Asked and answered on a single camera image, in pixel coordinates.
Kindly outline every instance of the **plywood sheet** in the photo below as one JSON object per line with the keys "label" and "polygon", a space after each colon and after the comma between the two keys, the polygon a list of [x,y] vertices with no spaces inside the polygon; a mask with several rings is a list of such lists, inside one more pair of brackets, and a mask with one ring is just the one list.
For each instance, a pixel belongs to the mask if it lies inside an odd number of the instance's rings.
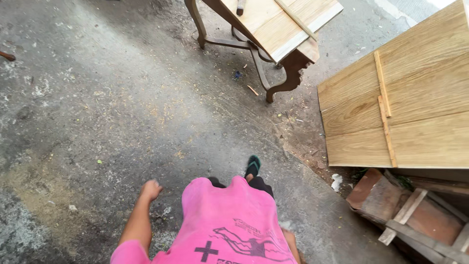
{"label": "plywood sheet", "polygon": [[[377,50],[398,167],[469,168],[469,27],[463,1]],[[373,53],[318,85],[330,165],[389,166],[384,136],[372,133],[383,134],[380,94]],[[358,149],[367,140],[362,135],[372,141],[366,151]]]}
{"label": "plywood sheet", "polygon": [[391,125],[399,167],[467,168],[469,112]]}
{"label": "plywood sheet", "polygon": [[[238,0],[221,0],[236,14]],[[337,0],[284,0],[293,12],[315,32],[343,10]],[[246,1],[242,16],[236,16],[275,62],[303,43],[308,35],[274,0]]]}
{"label": "plywood sheet", "polygon": [[382,128],[326,138],[326,147],[329,166],[377,164],[392,168]]}

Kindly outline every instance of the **black flip-flop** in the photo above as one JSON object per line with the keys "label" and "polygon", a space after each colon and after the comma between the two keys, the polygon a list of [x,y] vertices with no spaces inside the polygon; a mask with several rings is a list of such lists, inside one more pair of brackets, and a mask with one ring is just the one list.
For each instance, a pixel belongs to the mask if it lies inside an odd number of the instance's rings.
{"label": "black flip-flop", "polygon": [[246,169],[246,174],[244,175],[244,178],[246,178],[248,174],[252,174],[252,176],[254,177],[257,176],[260,168],[261,168],[261,160],[259,159],[258,156],[252,155],[251,157],[249,157],[248,168]]}

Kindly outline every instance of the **wooden strip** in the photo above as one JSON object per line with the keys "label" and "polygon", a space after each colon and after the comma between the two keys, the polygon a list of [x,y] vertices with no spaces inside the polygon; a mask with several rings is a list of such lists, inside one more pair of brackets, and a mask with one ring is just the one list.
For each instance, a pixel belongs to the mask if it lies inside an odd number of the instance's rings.
{"label": "wooden strip", "polygon": [[[412,193],[412,195],[407,199],[406,203],[399,210],[397,215],[394,217],[394,220],[400,224],[405,224],[409,220],[410,216],[414,213],[417,206],[427,195],[428,191],[424,189],[417,188]],[[386,227],[384,232],[379,236],[378,240],[385,245],[389,245],[394,237],[396,237],[397,232],[391,228]]]}
{"label": "wooden strip", "polygon": [[253,93],[255,93],[255,94],[256,94],[256,96],[259,96],[259,94],[258,94],[258,93],[256,93],[256,91],[254,91],[254,89],[252,89],[252,87],[251,87],[251,86],[249,86],[249,85],[248,85],[248,87],[249,87],[249,89],[251,89],[251,91],[252,91]]}
{"label": "wooden strip", "polygon": [[379,88],[381,90],[381,96],[383,97],[383,103],[386,109],[386,116],[391,116],[391,108],[389,107],[389,100],[387,97],[386,86],[384,84],[383,68],[381,67],[379,51],[376,50],[374,54],[375,54],[376,72],[378,73]]}
{"label": "wooden strip", "polygon": [[454,259],[455,261],[461,264],[469,264],[469,255],[466,255],[465,253],[460,251],[456,251],[448,245],[445,245],[439,241],[430,238],[429,236],[426,236],[422,233],[413,230],[409,226],[399,224],[394,220],[389,220],[386,223],[386,226],[396,230],[399,233],[404,234],[405,236],[412,238],[413,240],[437,251],[438,253],[444,256]]}
{"label": "wooden strip", "polygon": [[302,30],[304,30],[312,39],[314,39],[315,42],[318,42],[318,37],[316,36],[316,34],[314,34],[309,29],[309,27],[305,25],[282,0],[275,0],[275,2],[277,2],[277,4],[283,9],[283,11],[285,11],[285,13],[289,15],[293,19],[293,21],[295,21],[295,23],[301,27]]}
{"label": "wooden strip", "polygon": [[387,125],[387,117],[385,114],[385,106],[383,103],[383,96],[378,96],[379,111],[381,112],[381,120],[383,121],[384,136],[386,137],[387,149],[389,151],[389,158],[394,168],[397,168],[396,155],[394,153],[393,145],[391,144],[391,135],[389,134],[389,126]]}
{"label": "wooden strip", "polygon": [[[459,250],[461,252],[466,252],[469,247],[469,224],[466,224],[461,232],[459,233],[456,241],[454,241],[453,245],[451,246],[455,250]],[[453,264],[454,260],[446,257],[440,264]]]}
{"label": "wooden strip", "polygon": [[465,214],[463,214],[461,211],[456,209],[453,205],[449,204],[445,200],[441,199],[438,195],[436,195],[434,192],[428,192],[427,196],[434,200],[437,204],[457,216],[459,219],[461,219],[464,223],[469,222],[469,217],[467,217]]}

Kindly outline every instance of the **wood chip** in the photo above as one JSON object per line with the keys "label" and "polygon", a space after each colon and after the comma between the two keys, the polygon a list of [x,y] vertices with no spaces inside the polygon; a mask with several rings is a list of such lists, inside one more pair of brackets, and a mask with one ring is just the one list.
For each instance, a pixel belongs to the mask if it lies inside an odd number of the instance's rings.
{"label": "wood chip", "polygon": [[251,91],[252,91],[253,93],[255,93],[255,94],[256,94],[256,96],[259,96],[259,94],[258,94],[258,93],[256,93],[256,91],[254,91],[254,89],[252,89],[252,87],[251,87],[251,86],[249,86],[249,85],[248,85],[248,87],[249,87],[249,89],[251,89]]}

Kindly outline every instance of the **foot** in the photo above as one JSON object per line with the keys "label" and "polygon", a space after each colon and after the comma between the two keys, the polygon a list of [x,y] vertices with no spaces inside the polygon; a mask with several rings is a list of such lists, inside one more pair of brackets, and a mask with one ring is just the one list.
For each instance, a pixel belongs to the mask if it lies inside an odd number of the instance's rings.
{"label": "foot", "polygon": [[250,179],[254,178],[259,173],[260,168],[261,161],[259,160],[259,157],[257,157],[256,155],[252,155],[251,157],[249,157],[248,168],[246,169],[244,178],[247,180],[249,175],[251,175]]}

